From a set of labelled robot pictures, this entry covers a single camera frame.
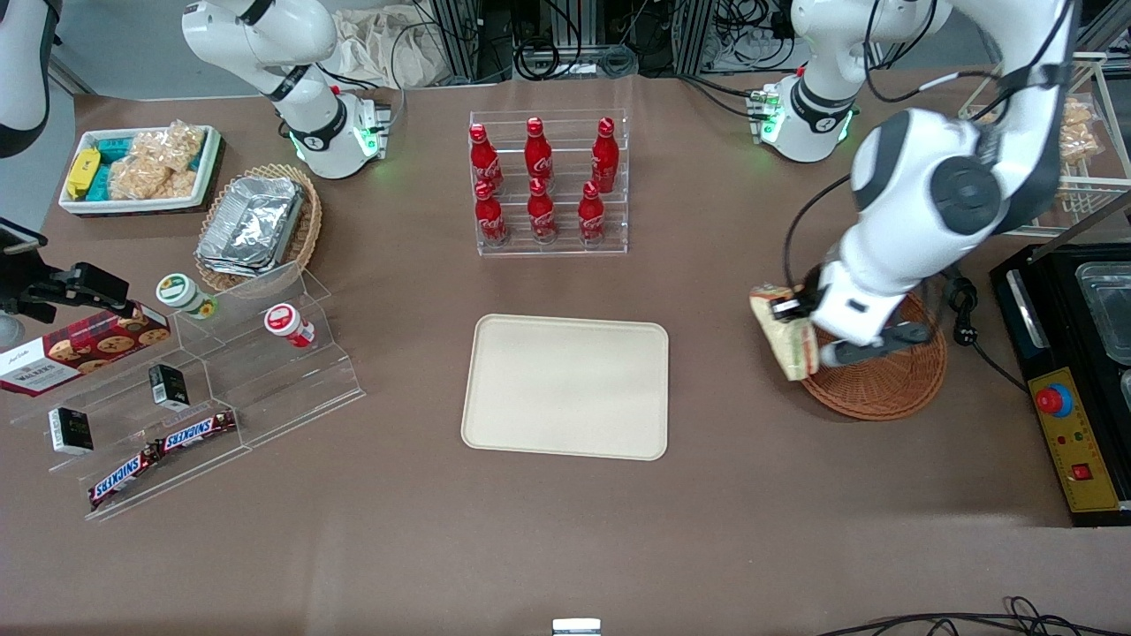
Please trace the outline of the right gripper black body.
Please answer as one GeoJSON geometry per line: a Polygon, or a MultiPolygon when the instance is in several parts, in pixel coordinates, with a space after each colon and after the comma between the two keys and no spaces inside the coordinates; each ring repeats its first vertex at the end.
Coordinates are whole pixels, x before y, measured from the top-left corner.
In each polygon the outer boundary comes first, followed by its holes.
{"type": "Polygon", "coordinates": [[[3,264],[1,265],[1,294],[11,294],[24,300],[37,300],[45,306],[84,306],[83,298],[64,285],[64,281],[55,280],[61,273],[45,264],[3,264]]]}

